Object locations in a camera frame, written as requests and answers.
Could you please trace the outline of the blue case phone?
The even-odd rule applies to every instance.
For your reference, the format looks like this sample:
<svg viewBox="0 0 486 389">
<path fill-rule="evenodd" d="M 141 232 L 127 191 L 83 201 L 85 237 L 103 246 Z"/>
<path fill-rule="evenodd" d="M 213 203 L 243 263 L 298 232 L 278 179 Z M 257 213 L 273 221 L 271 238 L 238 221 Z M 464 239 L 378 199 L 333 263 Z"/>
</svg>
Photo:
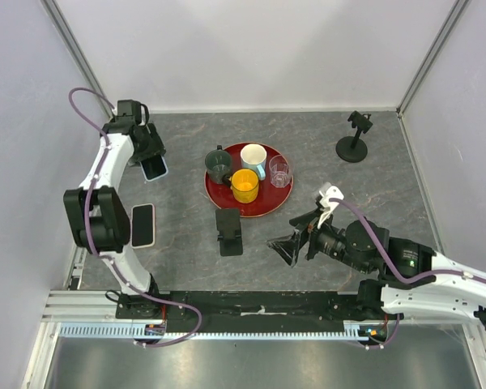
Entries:
<svg viewBox="0 0 486 389">
<path fill-rule="evenodd" d="M 168 174 L 168 166 L 162 156 L 153 156 L 140 162 L 147 182 L 155 181 Z"/>
</svg>

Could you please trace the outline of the black round-base phone stand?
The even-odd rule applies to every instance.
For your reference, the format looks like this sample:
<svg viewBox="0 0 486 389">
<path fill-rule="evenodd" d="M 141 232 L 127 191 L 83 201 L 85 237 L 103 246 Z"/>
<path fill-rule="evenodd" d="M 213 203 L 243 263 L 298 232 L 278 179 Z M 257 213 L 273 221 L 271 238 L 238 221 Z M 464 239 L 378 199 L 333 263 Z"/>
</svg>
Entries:
<svg viewBox="0 0 486 389">
<path fill-rule="evenodd" d="M 350 114 L 347 121 L 351 123 L 352 129 L 356 129 L 356 133 L 353 136 L 342 137 L 337 142 L 335 150 L 339 158 L 348 163 L 358 163 L 365 159 L 368 148 L 360 136 L 372 128 L 370 118 L 370 113 L 362 114 L 356 110 Z"/>
</svg>

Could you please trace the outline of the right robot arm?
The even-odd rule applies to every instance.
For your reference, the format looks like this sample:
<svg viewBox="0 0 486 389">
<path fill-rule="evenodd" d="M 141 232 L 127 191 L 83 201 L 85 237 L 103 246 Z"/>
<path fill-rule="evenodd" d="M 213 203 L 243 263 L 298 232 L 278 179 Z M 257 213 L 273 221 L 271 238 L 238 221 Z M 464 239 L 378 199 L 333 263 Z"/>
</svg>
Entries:
<svg viewBox="0 0 486 389">
<path fill-rule="evenodd" d="M 401 318 L 463 318 L 486 331 L 486 272 L 449 259 L 406 238 L 392 237 L 364 216 L 345 229 L 332 224 L 329 212 L 314 210 L 290 220 L 293 233 L 269 240 L 290 267 L 303 247 L 306 259 L 322 253 L 362 274 L 355 309 L 362 318 L 378 314 Z"/>
</svg>

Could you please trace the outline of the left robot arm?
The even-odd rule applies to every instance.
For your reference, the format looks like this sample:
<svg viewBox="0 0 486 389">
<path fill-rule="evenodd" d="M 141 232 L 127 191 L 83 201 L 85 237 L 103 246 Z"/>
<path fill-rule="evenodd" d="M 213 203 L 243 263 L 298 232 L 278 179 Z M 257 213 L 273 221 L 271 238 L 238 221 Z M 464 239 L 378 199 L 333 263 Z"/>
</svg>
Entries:
<svg viewBox="0 0 486 389">
<path fill-rule="evenodd" d="M 128 163 L 162 156 L 164 145 L 147 106 L 136 100 L 118 101 L 116 113 L 99 133 L 100 147 L 89 173 L 78 188 L 63 195 L 70 231 L 76 246 L 113 273 L 121 286 L 118 303 L 133 306 L 143 318 L 154 318 L 165 300 L 130 247 L 130 218 L 117 190 Z"/>
</svg>

